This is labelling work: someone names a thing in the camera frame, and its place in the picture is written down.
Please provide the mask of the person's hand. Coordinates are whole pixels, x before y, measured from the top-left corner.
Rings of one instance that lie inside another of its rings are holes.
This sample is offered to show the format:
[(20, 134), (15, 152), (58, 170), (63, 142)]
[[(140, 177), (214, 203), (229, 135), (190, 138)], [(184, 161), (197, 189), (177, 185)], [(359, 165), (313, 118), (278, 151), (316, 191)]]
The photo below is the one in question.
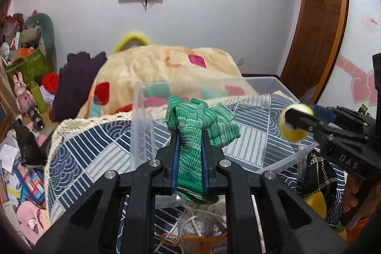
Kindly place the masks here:
[(347, 213), (358, 204), (356, 194), (358, 193), (362, 181), (357, 177), (348, 174), (344, 196), (342, 198), (342, 209)]

